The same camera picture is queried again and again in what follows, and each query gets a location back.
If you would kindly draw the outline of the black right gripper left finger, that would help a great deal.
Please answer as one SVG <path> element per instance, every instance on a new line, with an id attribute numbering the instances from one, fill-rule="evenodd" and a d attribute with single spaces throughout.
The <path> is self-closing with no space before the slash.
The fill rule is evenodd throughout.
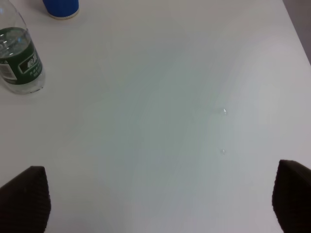
<path id="1" fill-rule="evenodd" d="M 43 233 L 51 207 L 45 168 L 31 166 L 0 188 L 0 231 Z"/>

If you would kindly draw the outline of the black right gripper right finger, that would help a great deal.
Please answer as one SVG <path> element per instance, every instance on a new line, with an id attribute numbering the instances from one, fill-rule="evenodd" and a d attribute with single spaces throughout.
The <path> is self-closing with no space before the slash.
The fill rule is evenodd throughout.
<path id="1" fill-rule="evenodd" d="M 311 231 L 311 170 L 293 160 L 280 160 L 272 194 L 277 221 L 285 233 Z"/>

